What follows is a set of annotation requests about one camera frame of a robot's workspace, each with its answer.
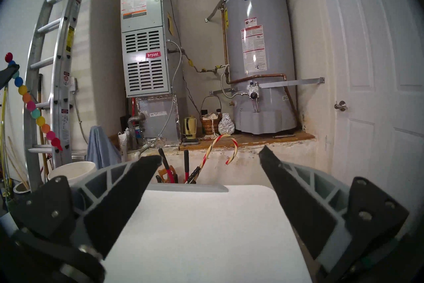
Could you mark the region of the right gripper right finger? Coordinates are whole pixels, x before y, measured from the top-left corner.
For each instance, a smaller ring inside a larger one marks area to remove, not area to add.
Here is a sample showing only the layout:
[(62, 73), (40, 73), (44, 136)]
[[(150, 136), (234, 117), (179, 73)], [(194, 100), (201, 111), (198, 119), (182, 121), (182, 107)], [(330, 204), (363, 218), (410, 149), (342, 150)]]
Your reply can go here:
[(409, 211), (371, 180), (350, 186), (325, 172), (280, 160), (264, 146), (260, 165), (292, 227), (320, 265), (320, 283), (360, 282), (390, 251)]

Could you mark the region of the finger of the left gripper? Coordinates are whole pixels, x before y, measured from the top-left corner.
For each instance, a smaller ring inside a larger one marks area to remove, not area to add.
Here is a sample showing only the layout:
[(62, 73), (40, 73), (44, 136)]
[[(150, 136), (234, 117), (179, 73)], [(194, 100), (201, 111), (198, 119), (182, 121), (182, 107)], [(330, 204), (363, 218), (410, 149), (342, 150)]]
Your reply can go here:
[(0, 72), (0, 89), (7, 86), (13, 76), (19, 72), (20, 66), (18, 64), (9, 64), (5, 69)]

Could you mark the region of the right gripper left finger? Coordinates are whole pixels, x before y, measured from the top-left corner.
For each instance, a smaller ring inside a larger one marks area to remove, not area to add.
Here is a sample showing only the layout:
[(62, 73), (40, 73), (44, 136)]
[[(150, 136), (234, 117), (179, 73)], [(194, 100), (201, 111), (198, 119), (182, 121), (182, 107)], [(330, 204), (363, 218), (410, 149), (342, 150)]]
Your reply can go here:
[(12, 205), (1, 223), (2, 283), (102, 283), (107, 257), (162, 164), (160, 155), (65, 176)]

